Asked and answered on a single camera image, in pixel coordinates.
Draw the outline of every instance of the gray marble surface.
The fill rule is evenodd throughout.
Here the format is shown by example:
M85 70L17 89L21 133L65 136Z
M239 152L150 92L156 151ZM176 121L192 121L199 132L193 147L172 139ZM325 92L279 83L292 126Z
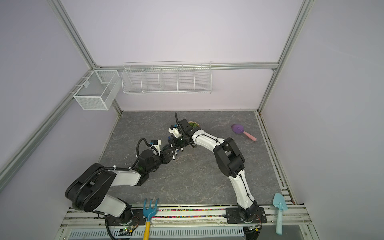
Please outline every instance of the gray marble surface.
M235 140L245 158L245 176L258 204L272 204L280 192L278 181L259 126L252 111L178 112L179 120L195 121L207 133ZM258 140L231 130L232 124ZM175 124L174 112L123 112L100 161L104 166L129 167L135 161L137 141L161 139L167 143L168 128ZM146 149L142 142L140 152ZM219 170L214 154L204 147L186 147L176 160L163 164L142 186L116 186L109 194L130 204L141 204L145 198L159 198L161 204L236 204L229 178Z

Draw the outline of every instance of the lavender wall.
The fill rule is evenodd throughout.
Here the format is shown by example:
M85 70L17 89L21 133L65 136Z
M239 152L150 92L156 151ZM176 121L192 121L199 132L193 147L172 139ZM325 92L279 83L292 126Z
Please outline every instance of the lavender wall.
M317 0L262 115L320 239L382 239L384 2Z
M87 70L45 0L0 1L0 167Z
M98 65L278 61L302 0L63 0Z
M71 107L0 193L2 239L51 240L71 201L67 187L97 162L116 120L114 109Z

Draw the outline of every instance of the wire basket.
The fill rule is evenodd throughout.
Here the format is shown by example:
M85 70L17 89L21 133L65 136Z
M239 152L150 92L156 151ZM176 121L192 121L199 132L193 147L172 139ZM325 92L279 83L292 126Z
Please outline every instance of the wire basket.
M116 70L94 70L73 97L84 110L108 110L120 88Z
M210 62L167 65L124 65L122 90L126 94L211 93Z

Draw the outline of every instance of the purple toy shovel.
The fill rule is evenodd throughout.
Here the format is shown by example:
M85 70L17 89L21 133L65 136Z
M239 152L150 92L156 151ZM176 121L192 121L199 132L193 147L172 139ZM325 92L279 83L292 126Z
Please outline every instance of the purple toy shovel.
M235 133L244 133L247 137L249 137L250 139L252 139L253 141L256 141L256 138L254 136L252 136L251 134L247 133L244 131L244 127L240 124L234 124L231 126L232 130L235 132Z

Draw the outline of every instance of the yellow handle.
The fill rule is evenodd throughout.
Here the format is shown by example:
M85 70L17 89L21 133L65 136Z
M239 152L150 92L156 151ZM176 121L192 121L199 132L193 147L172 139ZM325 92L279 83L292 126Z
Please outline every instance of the yellow handle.
M149 225L150 225L150 221L148 221L146 224L145 224L145 232L144 232L144 238L143 240L148 240L149 239Z

